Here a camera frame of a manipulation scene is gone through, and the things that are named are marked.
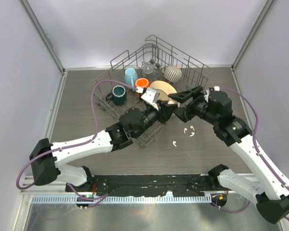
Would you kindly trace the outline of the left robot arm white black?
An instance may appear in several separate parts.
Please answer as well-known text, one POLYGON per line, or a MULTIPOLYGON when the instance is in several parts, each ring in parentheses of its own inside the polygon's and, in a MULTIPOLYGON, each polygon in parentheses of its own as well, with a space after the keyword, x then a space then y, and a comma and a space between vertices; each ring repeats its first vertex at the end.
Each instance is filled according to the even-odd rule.
POLYGON ((156 122, 167 123, 177 108, 174 101, 159 100, 157 108, 151 105, 146 105, 144 111, 129 108, 117 123, 96 135, 57 143, 50 143, 47 138, 39 140, 29 156, 34 184, 43 186, 58 180, 88 192, 93 186, 91 172, 87 167, 70 166, 69 162, 124 149, 156 122))

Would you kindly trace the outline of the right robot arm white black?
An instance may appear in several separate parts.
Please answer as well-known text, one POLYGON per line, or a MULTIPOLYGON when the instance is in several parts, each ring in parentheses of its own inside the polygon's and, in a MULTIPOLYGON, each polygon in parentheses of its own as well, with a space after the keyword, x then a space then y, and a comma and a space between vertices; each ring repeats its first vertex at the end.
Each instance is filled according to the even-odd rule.
POLYGON ((179 103, 188 101, 174 114, 183 122, 195 116, 213 126, 215 135, 245 162, 258 183, 246 179, 225 165, 218 165, 208 174, 208 185, 213 190, 227 188, 253 203, 260 215, 276 224, 289 214, 289 179, 269 159, 256 140, 256 129, 235 116, 232 100, 218 87, 203 92, 198 86, 192 90, 168 95, 179 103))

